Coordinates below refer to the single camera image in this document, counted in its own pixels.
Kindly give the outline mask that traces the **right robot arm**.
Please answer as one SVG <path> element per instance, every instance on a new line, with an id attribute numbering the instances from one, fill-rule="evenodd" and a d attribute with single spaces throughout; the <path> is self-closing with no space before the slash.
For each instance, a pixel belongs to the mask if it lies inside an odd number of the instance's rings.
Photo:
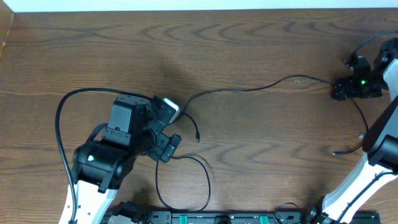
<path id="1" fill-rule="evenodd" d="M 357 165 L 313 206 L 307 223 L 380 223 L 378 213 L 360 208 L 381 187 L 397 179 L 397 39 L 382 43 L 372 65 L 357 51 L 351 53 L 346 65 L 352 75 L 335 82 L 334 100 L 376 98 L 387 90 L 391 102 L 361 136 L 363 154 Z"/>

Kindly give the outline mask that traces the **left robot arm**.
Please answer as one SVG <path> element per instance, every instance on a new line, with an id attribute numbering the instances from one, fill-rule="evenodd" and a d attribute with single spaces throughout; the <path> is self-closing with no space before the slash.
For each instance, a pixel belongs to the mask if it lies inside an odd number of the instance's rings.
<path id="1" fill-rule="evenodd" d="M 167 98 L 118 95 L 109 122 L 98 125 L 73 154 L 73 183 L 60 223 L 100 223 L 138 156 L 167 163 L 181 137 L 163 130 L 179 112 Z"/>

